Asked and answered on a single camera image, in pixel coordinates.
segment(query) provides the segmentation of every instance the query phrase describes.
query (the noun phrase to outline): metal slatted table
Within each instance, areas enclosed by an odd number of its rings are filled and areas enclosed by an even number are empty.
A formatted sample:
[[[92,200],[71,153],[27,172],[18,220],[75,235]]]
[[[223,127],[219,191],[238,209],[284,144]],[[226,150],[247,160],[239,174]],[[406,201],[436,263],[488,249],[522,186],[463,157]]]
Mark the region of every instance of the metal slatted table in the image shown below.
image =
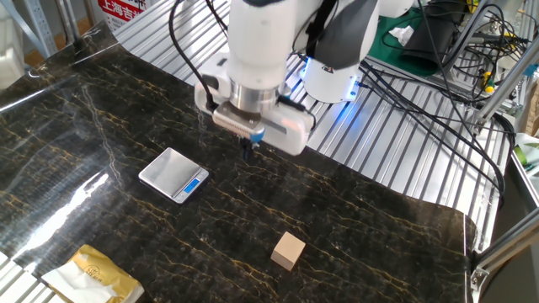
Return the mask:
[[[173,1],[162,0],[126,26],[114,32],[118,41],[133,55],[177,78],[195,84],[195,76],[174,49],[168,35],[168,15]],[[229,2],[215,1],[216,11],[227,23]],[[203,0],[185,0],[174,19],[179,44],[196,66],[201,66],[217,52],[227,52],[227,39],[221,33]],[[393,67],[369,60],[386,72]],[[368,87],[360,88],[355,100],[324,104],[311,98],[303,89],[299,72],[305,63],[293,56],[288,61],[287,84],[292,98],[305,104],[316,115],[318,125],[308,146],[388,188],[431,203],[446,205],[469,215],[478,226],[476,249],[484,250],[491,242],[499,193],[478,172],[454,152],[443,147],[408,113],[392,106]],[[412,81],[386,76],[386,80],[405,97],[431,114],[458,120],[451,102],[438,91]],[[472,109],[457,105],[463,116]],[[432,121],[421,118],[434,133],[480,167],[490,178],[494,171],[476,152]],[[462,124],[451,127],[470,138]],[[502,172],[510,154],[508,136],[501,125],[490,122],[478,141],[498,163]]]

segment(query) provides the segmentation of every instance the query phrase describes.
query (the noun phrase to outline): marble surface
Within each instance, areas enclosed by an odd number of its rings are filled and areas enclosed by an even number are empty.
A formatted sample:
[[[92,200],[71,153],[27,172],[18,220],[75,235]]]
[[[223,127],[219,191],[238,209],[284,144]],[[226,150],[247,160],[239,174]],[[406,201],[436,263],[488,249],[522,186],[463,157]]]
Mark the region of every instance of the marble surface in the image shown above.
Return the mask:
[[[36,275],[96,247],[154,302],[463,302],[475,226],[321,154],[237,137],[104,24],[0,95],[0,251]],[[138,173],[165,148],[211,179],[186,205]],[[291,272],[270,260],[289,231]]]

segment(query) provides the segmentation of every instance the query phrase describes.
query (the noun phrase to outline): metal pole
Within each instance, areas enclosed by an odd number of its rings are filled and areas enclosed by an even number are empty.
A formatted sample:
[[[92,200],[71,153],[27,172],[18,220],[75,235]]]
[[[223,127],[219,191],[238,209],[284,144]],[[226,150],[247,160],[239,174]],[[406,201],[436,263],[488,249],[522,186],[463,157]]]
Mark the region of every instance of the metal pole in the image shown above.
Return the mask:
[[[509,97],[511,92],[516,88],[519,81],[523,78],[523,73],[526,68],[539,60],[539,39],[535,39],[528,47],[521,59],[511,69],[504,81],[496,88],[492,97],[479,111],[478,123],[484,125],[492,118],[494,113],[502,106],[503,102]]]
[[[90,27],[92,27],[97,23],[97,20],[95,19],[95,13],[93,12],[92,1],[84,0],[84,8],[86,9],[88,21],[90,21]]]
[[[76,40],[79,40],[81,35],[78,32],[77,19],[71,6],[70,0],[56,0],[56,6],[60,13],[61,22],[66,30],[66,45],[70,45]]]
[[[513,226],[492,246],[478,254],[477,266],[471,277],[472,289],[480,292],[490,273],[538,241],[539,208]]]
[[[52,36],[49,23],[47,22],[45,14],[43,13],[40,0],[24,0],[24,4],[28,9],[32,23],[34,24],[35,33],[47,51],[47,56],[56,54],[58,52],[58,48],[56,47],[56,42]]]
[[[0,3],[6,8],[8,13],[13,17],[15,22],[19,24],[20,28],[24,31],[24,33],[28,36],[28,39],[32,41],[37,51],[46,59],[50,56],[49,52],[43,45],[43,43],[37,38],[37,36],[34,34],[32,29],[26,24],[23,17],[17,12],[17,9],[14,7],[11,0],[0,0]]]

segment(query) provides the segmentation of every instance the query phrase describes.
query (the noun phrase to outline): wooden block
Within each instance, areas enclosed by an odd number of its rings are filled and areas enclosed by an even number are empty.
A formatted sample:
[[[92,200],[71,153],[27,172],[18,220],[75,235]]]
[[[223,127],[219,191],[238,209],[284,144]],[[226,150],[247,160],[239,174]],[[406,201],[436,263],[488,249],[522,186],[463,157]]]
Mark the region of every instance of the wooden block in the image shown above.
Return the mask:
[[[277,243],[271,254],[271,259],[291,271],[302,254],[303,248],[305,248],[305,243],[287,231]]]

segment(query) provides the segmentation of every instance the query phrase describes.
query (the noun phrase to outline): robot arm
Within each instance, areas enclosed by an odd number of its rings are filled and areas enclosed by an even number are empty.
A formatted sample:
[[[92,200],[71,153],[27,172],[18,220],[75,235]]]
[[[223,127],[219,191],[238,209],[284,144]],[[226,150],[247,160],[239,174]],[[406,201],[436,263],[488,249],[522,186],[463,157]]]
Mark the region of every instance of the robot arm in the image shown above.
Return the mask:
[[[305,51],[336,70],[356,66],[374,40],[380,1],[232,0],[230,53],[217,54],[200,69],[220,105],[210,112],[197,84],[197,106],[243,138],[265,141],[291,155],[301,153],[314,119],[301,105],[277,102],[285,94],[291,50]],[[383,1],[411,6],[413,0]]]

